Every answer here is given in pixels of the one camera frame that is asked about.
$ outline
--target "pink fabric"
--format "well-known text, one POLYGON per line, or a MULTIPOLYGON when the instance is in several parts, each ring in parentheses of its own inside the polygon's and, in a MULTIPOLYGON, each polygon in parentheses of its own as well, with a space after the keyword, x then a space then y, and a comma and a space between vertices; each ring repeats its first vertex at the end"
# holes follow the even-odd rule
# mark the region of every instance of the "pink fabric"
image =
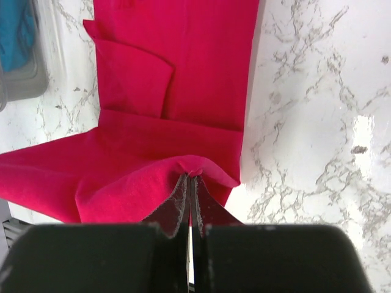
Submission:
POLYGON ((0 155, 1 196, 64 222, 138 222, 183 173, 239 184, 258 0, 95 0, 97 128, 0 155))

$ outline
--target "red fabric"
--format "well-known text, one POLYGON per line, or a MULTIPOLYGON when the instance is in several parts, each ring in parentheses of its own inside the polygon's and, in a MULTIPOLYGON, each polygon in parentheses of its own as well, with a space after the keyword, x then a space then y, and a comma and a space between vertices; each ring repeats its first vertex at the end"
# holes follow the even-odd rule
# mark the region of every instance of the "red fabric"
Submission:
POLYGON ((183 173, 239 184, 258 0, 95 0, 97 128, 0 155, 6 200, 63 222, 138 222, 183 173))

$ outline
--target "countertop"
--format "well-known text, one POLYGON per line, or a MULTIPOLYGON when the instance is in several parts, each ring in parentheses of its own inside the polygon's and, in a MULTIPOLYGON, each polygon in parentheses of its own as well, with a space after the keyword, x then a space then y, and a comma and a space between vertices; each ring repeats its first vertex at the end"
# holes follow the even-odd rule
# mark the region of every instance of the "countertop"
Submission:
MULTIPOLYGON (((0 113, 0 153, 97 125, 92 1, 58 0, 65 74, 0 113)), ((267 0, 249 80, 242 185, 246 223, 329 223, 350 237, 374 290, 391 292, 391 1, 267 0)), ((14 217, 50 218, 14 204, 14 217)))

